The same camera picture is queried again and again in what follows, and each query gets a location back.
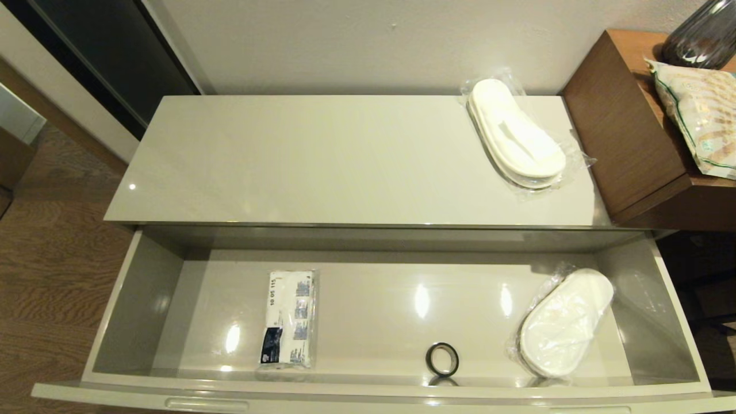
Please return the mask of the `brown wooden side table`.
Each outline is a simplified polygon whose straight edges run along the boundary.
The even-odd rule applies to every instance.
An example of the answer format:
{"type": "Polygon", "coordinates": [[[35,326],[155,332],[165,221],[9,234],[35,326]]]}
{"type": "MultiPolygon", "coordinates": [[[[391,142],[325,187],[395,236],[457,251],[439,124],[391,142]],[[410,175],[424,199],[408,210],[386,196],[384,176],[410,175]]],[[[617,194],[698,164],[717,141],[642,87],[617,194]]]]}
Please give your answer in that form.
{"type": "Polygon", "coordinates": [[[665,39],[603,31],[561,94],[615,225],[736,232],[736,181],[700,173],[647,69],[665,39]]]}

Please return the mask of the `white tissue packet blue print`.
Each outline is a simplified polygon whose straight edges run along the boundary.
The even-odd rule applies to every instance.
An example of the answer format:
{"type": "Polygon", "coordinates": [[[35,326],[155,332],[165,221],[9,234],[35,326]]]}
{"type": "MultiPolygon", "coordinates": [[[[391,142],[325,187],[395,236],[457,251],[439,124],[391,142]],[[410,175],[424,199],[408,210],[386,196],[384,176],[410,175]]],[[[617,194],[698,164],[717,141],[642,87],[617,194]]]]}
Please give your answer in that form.
{"type": "Polygon", "coordinates": [[[312,369],[316,359],[315,269],[269,273],[260,370],[312,369]]]}

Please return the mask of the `bagged white slippers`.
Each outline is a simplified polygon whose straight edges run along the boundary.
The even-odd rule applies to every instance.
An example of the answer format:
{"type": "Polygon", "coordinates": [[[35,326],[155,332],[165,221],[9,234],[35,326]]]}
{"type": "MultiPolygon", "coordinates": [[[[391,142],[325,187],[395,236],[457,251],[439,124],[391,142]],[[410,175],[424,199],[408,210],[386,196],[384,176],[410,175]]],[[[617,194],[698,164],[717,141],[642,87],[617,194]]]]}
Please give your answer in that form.
{"type": "Polygon", "coordinates": [[[508,358],[541,379],[570,377],[589,353],[615,292],[599,270],[559,263],[508,338],[508,358]]]}
{"type": "Polygon", "coordinates": [[[542,126],[541,110],[508,67],[466,79],[459,92],[489,160],[518,198],[560,190],[599,161],[576,133],[568,139],[542,126]]]}

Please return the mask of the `glossy white cabinet drawer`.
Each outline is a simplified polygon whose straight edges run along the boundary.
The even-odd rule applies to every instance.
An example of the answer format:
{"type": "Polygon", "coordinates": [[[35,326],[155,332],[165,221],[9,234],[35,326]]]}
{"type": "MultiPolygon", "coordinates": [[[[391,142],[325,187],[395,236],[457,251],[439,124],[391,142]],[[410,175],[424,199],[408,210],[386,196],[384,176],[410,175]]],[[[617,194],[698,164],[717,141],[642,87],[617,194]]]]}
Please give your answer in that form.
{"type": "Polygon", "coordinates": [[[76,382],[37,398],[224,414],[696,414],[736,411],[707,379],[648,239],[596,251],[314,250],[187,244],[136,230],[76,382]],[[557,265],[616,290],[589,353],[541,379],[507,341],[557,265]],[[260,370],[269,273],[315,269],[312,369],[260,370]],[[436,342],[460,367],[428,369],[436,342]]]}

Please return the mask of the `dark ribbed glass vase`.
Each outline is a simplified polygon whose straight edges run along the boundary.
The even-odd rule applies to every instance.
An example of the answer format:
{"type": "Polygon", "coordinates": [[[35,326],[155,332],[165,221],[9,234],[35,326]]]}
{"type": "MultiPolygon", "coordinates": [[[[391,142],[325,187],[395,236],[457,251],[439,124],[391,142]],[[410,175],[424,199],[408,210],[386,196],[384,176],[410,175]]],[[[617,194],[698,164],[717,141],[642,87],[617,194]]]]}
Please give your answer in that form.
{"type": "Polygon", "coordinates": [[[668,35],[661,60],[674,66],[721,69],[736,56],[736,0],[707,0],[668,35]]]}

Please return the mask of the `white box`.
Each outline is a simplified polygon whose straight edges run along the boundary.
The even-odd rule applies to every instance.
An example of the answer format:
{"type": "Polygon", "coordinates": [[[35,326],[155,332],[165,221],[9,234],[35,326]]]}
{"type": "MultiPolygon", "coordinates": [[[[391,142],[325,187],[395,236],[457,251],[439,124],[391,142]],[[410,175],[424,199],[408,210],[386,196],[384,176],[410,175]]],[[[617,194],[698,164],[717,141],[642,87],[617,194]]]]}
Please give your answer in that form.
{"type": "Polygon", "coordinates": [[[32,145],[47,120],[0,83],[0,127],[32,145]]]}

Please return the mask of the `black tape roll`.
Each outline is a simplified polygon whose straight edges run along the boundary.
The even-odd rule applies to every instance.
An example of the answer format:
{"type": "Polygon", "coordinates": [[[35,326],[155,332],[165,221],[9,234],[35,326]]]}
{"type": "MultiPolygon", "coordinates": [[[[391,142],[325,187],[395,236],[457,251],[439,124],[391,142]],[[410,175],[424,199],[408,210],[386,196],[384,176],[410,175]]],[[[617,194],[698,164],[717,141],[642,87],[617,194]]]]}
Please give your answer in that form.
{"type": "Polygon", "coordinates": [[[448,378],[455,375],[460,367],[460,357],[452,345],[446,342],[436,342],[432,344],[425,354],[425,363],[436,377],[448,378]],[[450,357],[450,367],[448,369],[439,369],[434,362],[434,354],[436,351],[444,351],[450,357]]]}

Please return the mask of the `green-trimmed snack bag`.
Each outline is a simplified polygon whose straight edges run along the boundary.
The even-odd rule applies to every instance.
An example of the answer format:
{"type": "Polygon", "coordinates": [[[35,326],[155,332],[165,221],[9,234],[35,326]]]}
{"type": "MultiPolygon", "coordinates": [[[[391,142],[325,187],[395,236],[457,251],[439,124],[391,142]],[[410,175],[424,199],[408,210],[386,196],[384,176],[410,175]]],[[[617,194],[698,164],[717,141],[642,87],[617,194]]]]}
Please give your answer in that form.
{"type": "Polygon", "coordinates": [[[700,173],[736,181],[736,74],[649,59],[646,65],[700,173]]]}

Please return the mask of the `dark glass sliding door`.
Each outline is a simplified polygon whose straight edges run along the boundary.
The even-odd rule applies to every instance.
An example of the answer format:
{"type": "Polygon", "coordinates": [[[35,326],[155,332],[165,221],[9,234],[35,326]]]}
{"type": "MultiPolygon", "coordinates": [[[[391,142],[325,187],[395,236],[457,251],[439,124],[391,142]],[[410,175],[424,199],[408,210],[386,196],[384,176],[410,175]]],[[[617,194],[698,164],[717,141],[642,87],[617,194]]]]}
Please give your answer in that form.
{"type": "Polygon", "coordinates": [[[0,0],[136,139],[161,99],[200,90],[144,0],[0,0]]]}

